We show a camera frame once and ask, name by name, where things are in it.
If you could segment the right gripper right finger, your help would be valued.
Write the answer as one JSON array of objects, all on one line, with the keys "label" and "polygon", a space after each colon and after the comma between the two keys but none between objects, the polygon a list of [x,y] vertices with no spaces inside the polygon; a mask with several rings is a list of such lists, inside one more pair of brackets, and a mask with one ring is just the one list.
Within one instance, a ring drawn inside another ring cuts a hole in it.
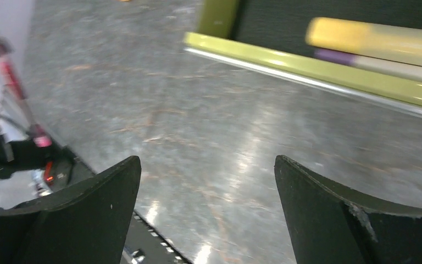
[{"label": "right gripper right finger", "polygon": [[356,191],[284,155],[274,173],[297,263],[422,263],[422,208]]}]

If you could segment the yellow highlighter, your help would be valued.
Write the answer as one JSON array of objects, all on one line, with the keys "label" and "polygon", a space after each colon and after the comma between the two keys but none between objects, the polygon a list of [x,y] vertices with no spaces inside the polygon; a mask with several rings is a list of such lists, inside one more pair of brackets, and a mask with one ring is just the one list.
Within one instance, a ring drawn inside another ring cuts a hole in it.
[{"label": "yellow highlighter", "polygon": [[308,25],[306,43],[361,56],[422,67],[422,30],[318,17]]}]

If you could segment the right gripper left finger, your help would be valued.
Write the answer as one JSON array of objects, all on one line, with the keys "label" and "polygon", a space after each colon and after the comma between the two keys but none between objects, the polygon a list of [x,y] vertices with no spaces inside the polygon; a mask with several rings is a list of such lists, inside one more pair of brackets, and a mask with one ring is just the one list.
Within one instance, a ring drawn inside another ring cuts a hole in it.
[{"label": "right gripper left finger", "polygon": [[0,209],[0,263],[119,263],[140,185],[131,156],[53,194]]}]

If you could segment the white pen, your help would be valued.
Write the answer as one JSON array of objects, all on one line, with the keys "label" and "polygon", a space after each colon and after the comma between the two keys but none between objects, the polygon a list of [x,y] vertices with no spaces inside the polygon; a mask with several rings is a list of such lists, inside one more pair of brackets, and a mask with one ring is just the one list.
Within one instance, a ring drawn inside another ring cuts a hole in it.
[{"label": "white pen", "polygon": [[405,63],[356,54],[317,48],[314,51],[317,59],[347,65],[359,69],[369,70],[376,73],[392,75],[409,80],[422,81],[422,67]]}]

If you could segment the yellow-green drawer chest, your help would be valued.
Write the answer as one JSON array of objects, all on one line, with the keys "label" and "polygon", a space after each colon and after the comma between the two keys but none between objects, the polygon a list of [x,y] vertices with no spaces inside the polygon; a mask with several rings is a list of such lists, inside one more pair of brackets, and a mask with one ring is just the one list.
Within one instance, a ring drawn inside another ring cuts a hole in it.
[{"label": "yellow-green drawer chest", "polygon": [[317,59],[318,17],[422,30],[422,1],[205,1],[189,52],[422,117],[422,81]]}]

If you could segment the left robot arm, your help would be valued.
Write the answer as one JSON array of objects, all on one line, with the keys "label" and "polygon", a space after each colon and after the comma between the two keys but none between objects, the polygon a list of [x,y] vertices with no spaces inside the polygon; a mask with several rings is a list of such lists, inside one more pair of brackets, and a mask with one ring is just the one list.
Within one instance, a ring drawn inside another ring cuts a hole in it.
[{"label": "left robot arm", "polygon": [[27,103],[27,95],[9,53],[0,38],[0,72],[4,76],[3,103],[21,113],[24,121],[0,113],[0,180],[19,171],[31,173],[35,196],[43,197],[73,182],[75,158],[68,148],[58,145],[36,121]]}]

